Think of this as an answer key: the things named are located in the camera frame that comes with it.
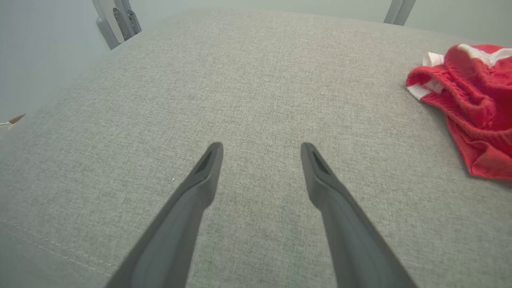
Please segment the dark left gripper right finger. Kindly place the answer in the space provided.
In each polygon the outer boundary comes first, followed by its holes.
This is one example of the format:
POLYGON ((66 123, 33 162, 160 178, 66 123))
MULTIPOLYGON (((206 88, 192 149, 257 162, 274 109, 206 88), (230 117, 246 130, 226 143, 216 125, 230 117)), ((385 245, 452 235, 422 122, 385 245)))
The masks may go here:
POLYGON ((339 288, 415 288, 416 283, 351 193, 309 142, 300 146, 310 201, 320 211, 339 288))

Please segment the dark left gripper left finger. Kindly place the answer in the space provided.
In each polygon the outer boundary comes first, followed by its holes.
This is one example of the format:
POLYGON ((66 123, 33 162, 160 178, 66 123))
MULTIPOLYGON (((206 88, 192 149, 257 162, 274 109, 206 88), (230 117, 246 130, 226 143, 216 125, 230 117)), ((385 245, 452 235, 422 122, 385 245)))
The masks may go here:
POLYGON ((223 144, 212 143, 107 283, 108 288, 184 288, 204 211, 216 195, 223 144))

